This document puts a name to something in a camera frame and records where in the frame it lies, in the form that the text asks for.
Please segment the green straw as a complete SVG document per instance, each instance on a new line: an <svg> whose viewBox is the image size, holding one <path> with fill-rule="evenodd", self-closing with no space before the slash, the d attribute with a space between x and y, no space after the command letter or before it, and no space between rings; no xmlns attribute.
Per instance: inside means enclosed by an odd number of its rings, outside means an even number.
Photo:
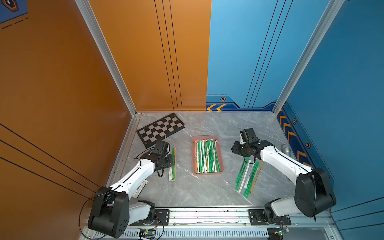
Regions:
<svg viewBox="0 0 384 240"><path fill-rule="evenodd" d="M172 166L172 181L175 181L176 179L176 148L173 147L173 166Z"/></svg>
<svg viewBox="0 0 384 240"><path fill-rule="evenodd" d="M246 198L249 197L250 195L250 192L251 192L251 188L252 188L252 185L253 185L253 181L254 181L254 178L255 178L255 175L256 175L256 172L258 170L258 167L259 167L259 162L256 162L253 166L253 169L251 171L251 174L250 174L250 177L249 177L249 180L248 180L248 183L247 183L247 187L246 187L246 190L244 192L244 196Z"/></svg>
<svg viewBox="0 0 384 240"><path fill-rule="evenodd" d="M239 191L239 189L240 189L241 182L242 182L246 167L248 165L249 159L250 159L249 157L244 157L244 161L242 163L242 166L240 168L239 174L238 174L237 179L236 179L236 187L235 187L236 191Z"/></svg>

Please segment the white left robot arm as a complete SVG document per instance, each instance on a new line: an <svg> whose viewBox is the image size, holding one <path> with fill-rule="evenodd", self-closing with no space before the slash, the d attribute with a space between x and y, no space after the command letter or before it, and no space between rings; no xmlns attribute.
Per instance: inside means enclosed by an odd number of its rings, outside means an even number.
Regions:
<svg viewBox="0 0 384 240"><path fill-rule="evenodd" d="M110 187L101 187L93 198L88 228L119 238L127 226L142 221L149 225L156 219L156 205L149 201L130 204L133 193L153 173L162 177L174 165L170 144L159 141L137 157L136 165Z"/></svg>

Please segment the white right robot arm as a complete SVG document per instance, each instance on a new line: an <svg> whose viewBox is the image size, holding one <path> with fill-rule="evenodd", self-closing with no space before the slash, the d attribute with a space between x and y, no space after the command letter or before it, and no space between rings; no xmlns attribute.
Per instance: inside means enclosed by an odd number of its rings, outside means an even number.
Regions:
<svg viewBox="0 0 384 240"><path fill-rule="evenodd" d="M265 222L274 225L282 217L303 214L315 218L317 214L337 203L331 179L322 168L306 166L283 152L268 141L261 141L254 130L240 132L240 141L232 146L232 152L242 157L259 159L283 173L295 185L295 194L285 199L276 199L265 204Z"/></svg>

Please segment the pink translucent storage box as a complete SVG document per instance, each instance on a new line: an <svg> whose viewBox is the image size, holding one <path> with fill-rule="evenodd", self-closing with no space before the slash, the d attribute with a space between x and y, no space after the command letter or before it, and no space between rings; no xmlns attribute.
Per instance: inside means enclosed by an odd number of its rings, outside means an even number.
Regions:
<svg viewBox="0 0 384 240"><path fill-rule="evenodd" d="M192 138L193 170L197 175L220 174L224 170L218 136Z"/></svg>

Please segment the black white chessboard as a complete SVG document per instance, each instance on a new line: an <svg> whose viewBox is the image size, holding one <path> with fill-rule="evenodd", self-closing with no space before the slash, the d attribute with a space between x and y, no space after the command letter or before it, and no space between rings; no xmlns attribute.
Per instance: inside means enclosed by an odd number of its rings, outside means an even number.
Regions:
<svg viewBox="0 0 384 240"><path fill-rule="evenodd" d="M137 134L145 148L148 149L155 145L156 142L162 141L184 128L185 124L182 120L175 113L171 113L138 129Z"/></svg>

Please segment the silver grey microphone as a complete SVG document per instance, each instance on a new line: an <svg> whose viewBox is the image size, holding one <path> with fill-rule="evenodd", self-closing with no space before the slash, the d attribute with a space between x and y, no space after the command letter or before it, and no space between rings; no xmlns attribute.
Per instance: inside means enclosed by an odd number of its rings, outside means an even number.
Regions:
<svg viewBox="0 0 384 240"><path fill-rule="evenodd" d="M291 148L288 145L282 145L282 152L291 157Z"/></svg>

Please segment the green circuit board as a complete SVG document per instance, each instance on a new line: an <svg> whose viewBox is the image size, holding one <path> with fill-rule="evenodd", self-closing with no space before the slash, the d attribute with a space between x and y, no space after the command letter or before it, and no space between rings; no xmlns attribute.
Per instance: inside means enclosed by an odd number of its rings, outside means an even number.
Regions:
<svg viewBox="0 0 384 240"><path fill-rule="evenodd" d="M139 240L154 240L157 235L156 229L140 229Z"/></svg>
<svg viewBox="0 0 384 240"><path fill-rule="evenodd" d="M274 234L275 234L276 236L278 236L280 239L283 239L283 238L284 238L284 235L285 235L286 233L289 233L289 232L290 232L290 228L285 227L285 228L281 228L281 229L279 229L278 231L274 232Z"/></svg>

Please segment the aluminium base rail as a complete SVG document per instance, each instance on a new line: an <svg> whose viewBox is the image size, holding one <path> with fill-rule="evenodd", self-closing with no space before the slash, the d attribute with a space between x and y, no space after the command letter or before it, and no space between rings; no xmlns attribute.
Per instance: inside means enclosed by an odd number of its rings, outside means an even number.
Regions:
<svg viewBox="0 0 384 240"><path fill-rule="evenodd" d="M157 208L150 225L137 222L127 226L121 240L139 240L140 229L156 229L155 240L341 240L343 237L329 212L313 220L302 214L282 217L269 225L257 207ZM274 234L288 227L280 239Z"/></svg>

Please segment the left aluminium corner post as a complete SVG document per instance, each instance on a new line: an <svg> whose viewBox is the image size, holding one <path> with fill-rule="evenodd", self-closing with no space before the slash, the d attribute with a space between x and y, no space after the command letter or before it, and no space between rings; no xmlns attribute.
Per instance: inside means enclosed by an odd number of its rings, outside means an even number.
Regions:
<svg viewBox="0 0 384 240"><path fill-rule="evenodd" d="M128 88L126 86L126 83L121 75L121 72L118 68L118 65L113 57L113 54L110 50L110 47L107 43L107 40L103 34L103 31L98 23L98 20L96 18L96 15L91 7L91 4L89 1L86 0L75 0L83 19L85 20L88 29L90 30L90 33L105 61L105 64L107 65L110 74L113 77L113 80L131 114L132 117L137 116L137 109L134 105L134 102L132 100L132 97L128 91Z"/></svg>

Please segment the aluminium corner post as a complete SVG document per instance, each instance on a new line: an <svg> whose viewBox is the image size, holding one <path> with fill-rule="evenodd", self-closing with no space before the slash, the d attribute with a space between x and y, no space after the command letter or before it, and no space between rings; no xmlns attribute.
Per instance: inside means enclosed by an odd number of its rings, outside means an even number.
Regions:
<svg viewBox="0 0 384 240"><path fill-rule="evenodd" d="M290 77L287 80L286 85L284 86L274 108L273 113L277 116L280 110L283 108L283 105L287 101L289 95L300 79L302 73L310 62L312 56L317 50L319 44L323 40L325 34L327 33L329 27L334 21L336 15L340 11L345 0L331 0L329 1L325 11L323 12L318 24L316 25L304 51L302 52L297 64L295 65Z"/></svg>
<svg viewBox="0 0 384 240"><path fill-rule="evenodd" d="M110 50L110 47L107 43L107 40L103 34L103 31L98 23L98 20L96 18L96 15L91 7L91 4L89 1L86 0L75 0L83 19L85 20L88 29L90 30L90 33L105 61L105 64L107 65L110 74L113 77L113 80L131 114L132 117L137 116L137 109L134 105L134 102L132 100L132 97L128 91L128 88L126 86L126 83L121 75L121 72L118 68L118 65L113 57L113 54Z"/></svg>

